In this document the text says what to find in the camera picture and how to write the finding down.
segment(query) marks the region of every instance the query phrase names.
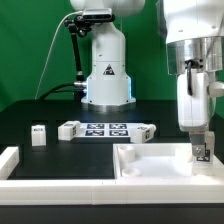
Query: green wall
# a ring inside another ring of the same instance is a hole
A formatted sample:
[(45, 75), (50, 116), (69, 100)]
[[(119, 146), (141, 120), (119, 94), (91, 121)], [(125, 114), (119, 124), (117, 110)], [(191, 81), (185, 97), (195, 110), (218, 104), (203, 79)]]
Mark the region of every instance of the green wall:
[[(117, 19), (127, 38), (127, 73), (137, 99), (176, 99), (176, 77), (167, 75), (165, 42), (157, 34), (156, 0), (146, 0), (141, 14)], [(34, 99), (55, 29), (73, 9), (69, 0), (1, 0), (0, 110), (22, 99)], [(79, 40), (83, 70), (91, 72), (90, 36)], [(69, 32), (59, 36), (40, 94), (75, 79)], [(224, 116), (223, 100), (217, 111)]]

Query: white box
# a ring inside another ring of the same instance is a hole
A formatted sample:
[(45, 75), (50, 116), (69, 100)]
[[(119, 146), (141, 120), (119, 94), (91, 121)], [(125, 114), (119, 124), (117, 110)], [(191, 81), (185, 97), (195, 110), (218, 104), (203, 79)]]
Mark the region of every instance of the white box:
[(79, 121), (67, 121), (58, 127), (58, 140), (71, 141), (80, 132)]
[(145, 143), (154, 137), (156, 126), (153, 124), (143, 124), (138, 128), (131, 129), (131, 142), (132, 143)]
[(31, 127), (32, 146), (46, 145), (45, 125), (35, 125)]

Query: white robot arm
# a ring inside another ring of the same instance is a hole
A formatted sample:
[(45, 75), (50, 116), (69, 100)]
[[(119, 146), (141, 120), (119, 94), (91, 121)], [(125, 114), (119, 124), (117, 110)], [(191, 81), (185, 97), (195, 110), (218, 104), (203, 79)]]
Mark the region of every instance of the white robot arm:
[(164, 15), (169, 73), (178, 75), (180, 129), (190, 133), (193, 155), (204, 157), (215, 97), (220, 95), (215, 72), (224, 68), (224, 1), (164, 0)]
[(132, 107), (131, 80), (125, 71), (125, 37), (112, 22), (91, 23), (107, 16), (130, 16), (142, 10), (145, 0), (70, 0), (89, 19), (92, 33), (92, 73), (87, 78), (84, 108), (117, 112)]

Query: triangle warning sticker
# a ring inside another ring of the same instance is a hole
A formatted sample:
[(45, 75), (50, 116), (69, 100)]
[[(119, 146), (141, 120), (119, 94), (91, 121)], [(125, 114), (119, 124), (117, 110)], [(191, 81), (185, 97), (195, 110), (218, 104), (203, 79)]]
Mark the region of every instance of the triangle warning sticker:
[(115, 75), (114, 70), (112, 69), (111, 65), (107, 66), (107, 69), (103, 73), (104, 75)]

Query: black tabletop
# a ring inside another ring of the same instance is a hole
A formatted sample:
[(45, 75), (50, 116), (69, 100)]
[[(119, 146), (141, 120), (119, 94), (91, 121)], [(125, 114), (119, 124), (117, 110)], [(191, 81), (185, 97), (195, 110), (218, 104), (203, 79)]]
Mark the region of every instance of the black tabletop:
[[(20, 147), (20, 163), (10, 179), (113, 179), (113, 143), (129, 138), (85, 138), (58, 141), (57, 127), (68, 120), (82, 123), (147, 123), (157, 131), (150, 142), (189, 142), (179, 130), (176, 101), (137, 101), (136, 108), (103, 114), (83, 110), (73, 101), (26, 100), (0, 113), (0, 150)], [(31, 146), (31, 126), (44, 124), (47, 145)], [(224, 159), (224, 120), (215, 115), (215, 154)], [(223, 223), (223, 204), (107, 205), (107, 206), (0, 206), (5, 223)]]

